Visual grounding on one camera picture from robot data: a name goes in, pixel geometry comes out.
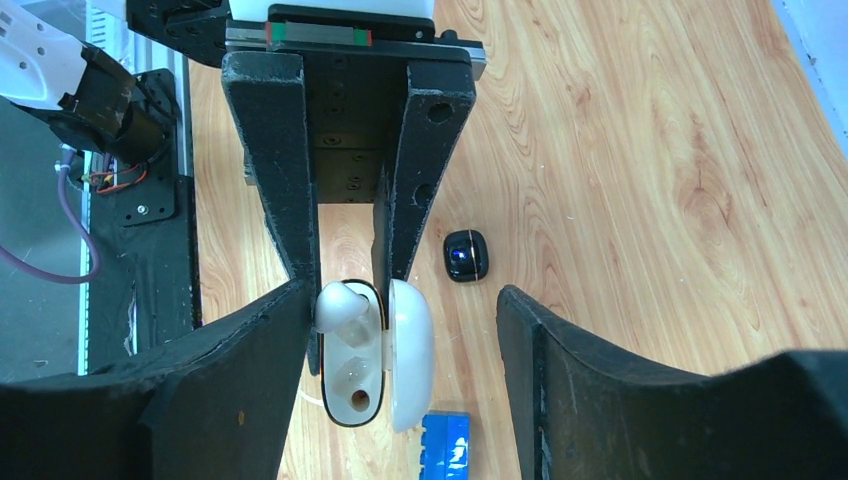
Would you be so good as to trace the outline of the white earbud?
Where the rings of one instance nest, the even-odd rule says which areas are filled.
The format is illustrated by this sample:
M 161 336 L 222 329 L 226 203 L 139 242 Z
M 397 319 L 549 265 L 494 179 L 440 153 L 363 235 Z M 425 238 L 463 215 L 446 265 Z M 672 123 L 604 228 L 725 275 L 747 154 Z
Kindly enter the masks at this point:
M 343 282 L 331 282 L 319 293 L 315 305 L 315 328 L 330 333 L 365 314 L 370 306 L 367 296 Z

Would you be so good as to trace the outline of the blue toy building block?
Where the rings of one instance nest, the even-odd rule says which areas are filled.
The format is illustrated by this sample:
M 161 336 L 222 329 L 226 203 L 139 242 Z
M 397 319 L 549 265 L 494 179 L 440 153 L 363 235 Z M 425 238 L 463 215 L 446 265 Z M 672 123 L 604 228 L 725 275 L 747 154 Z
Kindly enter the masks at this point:
M 468 480 L 471 416 L 467 412 L 430 411 L 422 419 L 420 480 Z

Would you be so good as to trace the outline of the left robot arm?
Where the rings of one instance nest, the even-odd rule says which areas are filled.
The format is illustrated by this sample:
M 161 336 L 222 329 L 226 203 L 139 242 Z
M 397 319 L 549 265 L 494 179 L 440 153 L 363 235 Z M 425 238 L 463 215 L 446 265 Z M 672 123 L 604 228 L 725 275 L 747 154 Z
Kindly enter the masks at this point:
M 319 288 L 317 207 L 372 203 L 379 289 L 408 277 L 476 99 L 478 42 L 401 1 L 122 1 L 129 29 L 221 73 L 266 224 L 291 278 Z M 148 171 L 170 112 L 97 46 L 1 10 L 1 93 L 66 143 Z

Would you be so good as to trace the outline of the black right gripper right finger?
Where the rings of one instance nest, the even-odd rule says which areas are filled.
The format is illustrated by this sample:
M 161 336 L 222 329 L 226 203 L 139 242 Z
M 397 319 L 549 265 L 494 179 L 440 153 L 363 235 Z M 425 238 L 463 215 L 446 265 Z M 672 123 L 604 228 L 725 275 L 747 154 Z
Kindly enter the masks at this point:
M 847 355 L 672 368 L 504 287 L 496 324 L 525 479 L 843 479 Z

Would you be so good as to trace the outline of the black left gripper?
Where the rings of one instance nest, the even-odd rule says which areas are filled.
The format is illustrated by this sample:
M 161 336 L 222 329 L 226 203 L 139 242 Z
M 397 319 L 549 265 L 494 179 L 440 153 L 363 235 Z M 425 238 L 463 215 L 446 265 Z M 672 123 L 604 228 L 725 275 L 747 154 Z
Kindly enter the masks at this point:
M 476 101 L 483 44 L 432 20 L 273 5 L 226 22 L 221 81 L 266 228 L 306 301 L 319 371 L 317 204 L 374 203 L 375 285 L 409 277 L 433 199 Z

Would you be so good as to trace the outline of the white earbud charging case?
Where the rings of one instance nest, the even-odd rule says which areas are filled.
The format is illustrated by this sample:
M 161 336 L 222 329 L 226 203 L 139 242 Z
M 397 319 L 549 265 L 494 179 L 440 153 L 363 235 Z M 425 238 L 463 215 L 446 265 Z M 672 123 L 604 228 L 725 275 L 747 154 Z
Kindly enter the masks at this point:
M 342 427 L 366 425 L 389 398 L 391 428 L 404 432 L 430 409 L 435 375 L 435 335 L 430 308 L 412 284 L 392 279 L 382 298 L 370 283 L 343 282 L 368 297 L 368 311 L 321 334 L 320 376 L 324 408 Z

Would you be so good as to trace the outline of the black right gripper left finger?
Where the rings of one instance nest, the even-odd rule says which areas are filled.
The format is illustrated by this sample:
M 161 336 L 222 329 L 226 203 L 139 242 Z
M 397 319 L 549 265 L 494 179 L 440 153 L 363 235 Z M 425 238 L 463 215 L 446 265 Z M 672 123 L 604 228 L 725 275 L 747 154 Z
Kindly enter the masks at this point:
M 292 280 L 184 337 L 1 388 L 5 479 L 273 479 L 310 330 Z

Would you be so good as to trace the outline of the white paper scrap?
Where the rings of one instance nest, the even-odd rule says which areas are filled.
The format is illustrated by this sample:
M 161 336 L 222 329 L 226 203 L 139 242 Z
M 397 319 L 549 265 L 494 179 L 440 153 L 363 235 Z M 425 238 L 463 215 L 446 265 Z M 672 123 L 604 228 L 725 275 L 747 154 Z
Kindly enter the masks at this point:
M 318 406 L 321 406 L 321 407 L 323 407 L 323 406 L 324 406 L 324 402 L 323 402 L 323 400 L 322 400 L 322 399 L 319 399 L 319 398 L 317 398 L 317 397 L 314 397 L 314 396 L 312 396 L 312 395 L 309 395 L 309 394 L 307 394 L 305 391 L 303 391 L 303 390 L 301 390 L 301 389 L 299 389 L 299 390 L 298 390 L 298 395 L 299 395 L 299 397 L 300 397 L 301 399 L 303 399 L 305 402 L 308 402 L 308 403 L 313 404 L 313 405 L 318 405 Z

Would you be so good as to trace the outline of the glossy black earbud charging case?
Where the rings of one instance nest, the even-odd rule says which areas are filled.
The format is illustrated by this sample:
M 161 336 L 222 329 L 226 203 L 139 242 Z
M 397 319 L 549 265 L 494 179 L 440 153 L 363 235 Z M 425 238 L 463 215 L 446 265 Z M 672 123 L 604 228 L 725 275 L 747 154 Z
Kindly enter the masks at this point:
M 482 280 L 489 272 L 487 242 L 478 230 L 448 234 L 443 242 L 443 257 L 448 277 L 457 283 Z

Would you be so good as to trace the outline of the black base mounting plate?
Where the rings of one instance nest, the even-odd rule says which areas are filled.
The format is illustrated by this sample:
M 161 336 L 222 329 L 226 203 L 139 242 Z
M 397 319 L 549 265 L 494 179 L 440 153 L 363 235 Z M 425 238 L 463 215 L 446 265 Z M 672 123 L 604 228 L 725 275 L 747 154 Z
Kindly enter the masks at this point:
M 191 140 L 181 121 L 184 79 L 167 69 L 138 77 L 136 105 L 162 121 L 169 144 L 137 185 L 88 198 L 88 221 L 101 260 L 83 286 L 78 367 L 104 365 L 176 340 L 201 324 Z

